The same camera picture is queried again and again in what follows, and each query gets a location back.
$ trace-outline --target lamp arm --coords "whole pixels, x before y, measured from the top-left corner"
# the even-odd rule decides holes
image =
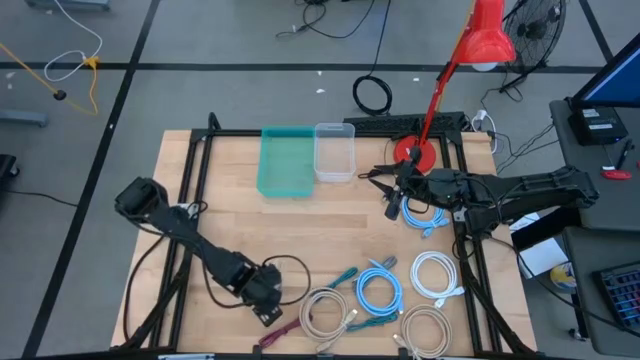
[[[419,145],[422,145],[427,141],[429,128],[431,127],[431,122],[433,121],[433,118],[436,114],[438,103],[440,103],[440,97],[444,93],[444,87],[449,82],[449,79],[451,79],[451,76],[453,76],[453,73],[456,71],[457,67],[457,62],[454,62],[453,60],[447,62],[444,68],[442,68],[442,72],[440,72],[440,75],[438,75],[438,78],[436,79],[436,87],[431,97],[431,103],[429,103],[429,109],[427,110],[427,114],[424,118],[424,126],[422,128],[422,131],[420,132],[420,141],[418,143]]]

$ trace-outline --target fan grille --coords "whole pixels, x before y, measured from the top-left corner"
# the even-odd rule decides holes
[[[505,18],[505,32],[516,50],[516,59],[507,63],[523,74],[546,63],[564,27],[565,0],[519,0]]]

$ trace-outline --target black floor stripe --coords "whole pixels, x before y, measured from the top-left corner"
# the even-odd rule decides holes
[[[69,267],[69,262],[71,261],[73,250],[75,249],[76,243],[78,241],[80,229],[82,228],[85,216],[87,215],[91,197],[93,196],[96,184],[98,183],[98,177],[100,176],[102,166],[104,165],[107,151],[109,149],[109,144],[111,143],[111,138],[113,137],[116,125],[118,124],[120,113],[122,112],[122,108],[127,99],[127,94],[129,93],[129,88],[131,87],[133,75],[136,71],[136,65],[140,61],[140,56],[142,55],[142,50],[144,49],[147,37],[149,36],[151,24],[153,23],[153,18],[155,17],[156,11],[158,10],[159,3],[160,0],[152,0],[151,5],[149,6],[149,10],[147,11],[142,29],[140,30],[138,40],[131,55],[129,66],[124,75],[124,79],[122,80],[122,84],[120,85],[120,90],[118,91],[115,103],[113,104],[113,108],[111,110],[111,114],[109,115],[109,120],[104,129],[104,133],[102,134],[102,139],[100,140],[100,145],[98,146],[98,151],[96,152],[96,157],[94,158],[93,164],[91,165],[91,170],[89,171],[87,182],[84,186],[84,189],[82,190],[78,208],[73,215],[73,220],[71,221],[71,225],[69,226],[69,232],[67,233],[67,237],[64,240],[62,250],[60,251],[60,256],[58,257],[58,261],[56,262],[53,274],[51,275],[51,280],[49,281],[49,285],[47,286],[44,298],[42,300],[42,303],[40,304],[40,309],[38,310],[38,315],[36,316],[36,319],[33,323],[33,327],[31,328],[31,333],[29,334],[27,344],[25,345],[24,351],[22,352],[23,358],[35,357],[38,353],[40,343],[42,342],[42,338],[47,329],[47,324],[51,317],[51,312],[53,311],[58,293],[60,292],[60,287],[62,286],[64,276],[67,272],[67,268]]]
[[[604,55],[604,59],[607,60],[608,62],[609,60],[613,59],[613,53],[611,52],[611,48],[609,48],[609,44],[607,44],[607,40],[604,38],[602,29],[600,29],[600,25],[598,25],[596,16],[593,14],[593,10],[591,10],[591,5],[589,5],[589,2],[587,0],[579,0],[579,1],[580,1],[580,6],[582,7],[582,11],[584,11],[584,15],[587,17],[587,22],[589,23],[589,27],[593,32],[593,36],[596,37],[596,41],[598,42],[600,51],[602,51],[602,55]]]
[[[29,62],[32,69],[44,68],[44,62]],[[75,69],[76,63],[58,63],[52,69]],[[199,64],[199,63],[139,63],[135,70],[155,71],[369,71],[371,64]],[[127,70],[129,64],[101,63],[100,70]],[[378,64],[376,71],[389,72],[433,72],[439,73],[444,65],[417,64]],[[1,62],[0,70],[19,70],[22,67],[12,62]],[[595,74],[599,66],[548,66],[536,70],[541,74]],[[504,66],[498,66],[491,72],[504,72]],[[460,66],[456,72],[475,73],[470,66]]]

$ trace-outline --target clear plastic container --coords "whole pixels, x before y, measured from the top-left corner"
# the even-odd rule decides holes
[[[315,129],[316,177],[322,182],[348,182],[356,172],[354,137],[351,124],[321,123]]]

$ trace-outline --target plastic bin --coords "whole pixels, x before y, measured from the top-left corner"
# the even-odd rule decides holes
[[[314,129],[262,129],[258,191],[267,197],[308,197],[313,193]]]
[[[351,124],[321,123],[315,129],[316,177],[322,182],[348,182],[356,171],[354,136]]]

